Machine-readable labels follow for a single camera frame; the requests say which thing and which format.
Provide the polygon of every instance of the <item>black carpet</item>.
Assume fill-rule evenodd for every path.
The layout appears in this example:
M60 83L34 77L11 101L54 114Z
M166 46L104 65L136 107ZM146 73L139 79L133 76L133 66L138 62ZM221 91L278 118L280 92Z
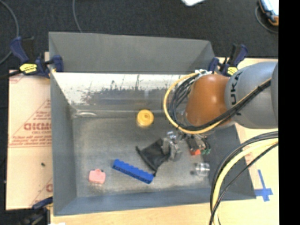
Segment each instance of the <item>black carpet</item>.
M35 38L36 55L48 50L49 31L78 31L72 0L3 0L15 13L19 34ZM76 13L84 32L209 40L216 56L228 56L233 43L244 44L248 57L278 58L278 34L263 28L255 17L258 0L206 0L193 7L181 0L76 0ZM269 28L260 10L258 17ZM0 4L0 60L9 52L16 28ZM0 75L17 68L10 56ZM7 153L8 84L0 80L0 224L14 224L30 211L4 211Z

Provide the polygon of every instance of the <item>yellow cap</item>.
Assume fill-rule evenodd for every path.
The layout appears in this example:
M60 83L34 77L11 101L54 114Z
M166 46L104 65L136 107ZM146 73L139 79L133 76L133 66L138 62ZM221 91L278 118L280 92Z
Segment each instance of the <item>yellow cap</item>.
M136 121L140 127L149 127L154 121L154 115L151 111L143 109L137 114Z

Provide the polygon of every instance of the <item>blue lego brick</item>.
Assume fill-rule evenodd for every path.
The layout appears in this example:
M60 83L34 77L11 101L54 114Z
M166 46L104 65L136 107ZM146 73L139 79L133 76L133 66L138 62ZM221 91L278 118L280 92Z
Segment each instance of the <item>blue lego brick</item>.
M153 174L145 172L118 159L114 161L112 168L147 184L150 184L154 178Z

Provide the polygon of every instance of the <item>cardboard sheet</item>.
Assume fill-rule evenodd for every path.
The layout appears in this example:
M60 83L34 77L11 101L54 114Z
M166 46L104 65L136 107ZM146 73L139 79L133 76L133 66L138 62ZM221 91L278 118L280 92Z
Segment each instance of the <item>cardboard sheet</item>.
M50 81L9 80L6 209L26 209L52 196Z

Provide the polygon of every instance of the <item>pink object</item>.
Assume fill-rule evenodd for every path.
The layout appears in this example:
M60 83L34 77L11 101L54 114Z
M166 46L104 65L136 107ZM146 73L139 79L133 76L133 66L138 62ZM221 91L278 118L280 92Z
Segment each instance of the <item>pink object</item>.
M106 174L100 169L90 171L89 182L101 183L105 182Z

